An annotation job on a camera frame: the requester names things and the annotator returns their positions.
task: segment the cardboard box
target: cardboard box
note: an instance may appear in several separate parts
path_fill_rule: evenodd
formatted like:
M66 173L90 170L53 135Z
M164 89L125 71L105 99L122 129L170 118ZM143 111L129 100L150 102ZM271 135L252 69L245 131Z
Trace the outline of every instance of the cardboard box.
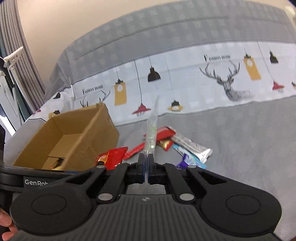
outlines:
M116 148L119 133L106 105L84 107L50 118L20 153L14 166L84 171Z

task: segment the curtain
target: curtain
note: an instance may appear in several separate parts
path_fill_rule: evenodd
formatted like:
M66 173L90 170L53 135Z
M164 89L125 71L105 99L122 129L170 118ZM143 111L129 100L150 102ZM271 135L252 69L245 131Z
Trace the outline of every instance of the curtain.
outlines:
M0 28L6 56L23 46L22 56L16 63L16 72L36 109L44 104L45 87L30 54L20 23L17 0L4 0L0 5Z

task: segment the silver candy wrapper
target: silver candy wrapper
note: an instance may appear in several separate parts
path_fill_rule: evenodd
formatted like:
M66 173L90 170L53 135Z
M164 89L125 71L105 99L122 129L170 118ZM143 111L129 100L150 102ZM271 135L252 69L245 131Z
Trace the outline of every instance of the silver candy wrapper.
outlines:
M210 148L206 148L202 145L196 144L192 140L188 139L187 137L182 136L179 134L174 128L168 126L171 130L173 130L176 134L172 136L170 139L182 146L186 150L190 151L193 155L195 155L202 163L207 161L207 158L213 153L213 150Z

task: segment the yellow tag print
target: yellow tag print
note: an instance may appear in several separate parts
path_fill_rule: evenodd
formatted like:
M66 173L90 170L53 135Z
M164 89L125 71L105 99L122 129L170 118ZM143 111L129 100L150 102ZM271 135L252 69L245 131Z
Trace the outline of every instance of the yellow tag print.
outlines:
M255 61L251 56L248 56L246 54L246 56L244 57L244 65L246 66L251 80L261 80L261 76L258 72Z
M121 81L116 83L114 85L114 91L115 91L115 102L114 105L122 105L126 104L127 97L126 97L126 84Z

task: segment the gray bedsheet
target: gray bedsheet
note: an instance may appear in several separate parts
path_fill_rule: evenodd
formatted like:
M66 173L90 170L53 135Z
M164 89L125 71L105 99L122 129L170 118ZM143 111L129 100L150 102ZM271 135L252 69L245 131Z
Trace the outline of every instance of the gray bedsheet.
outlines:
M170 125L184 136L213 149L206 162L209 171L273 194L281 203L282 218L275 233L283 240L296 236L296 97L270 102L217 108L188 115L164 115L158 127ZM4 150L4 161L12 164L42 122L29 120ZM118 126L118 146L133 148L143 141L146 121ZM137 161L137 155L128 163ZM156 148L156 162L177 164L181 156L172 148ZM131 185L129 194L161 194L164 187Z

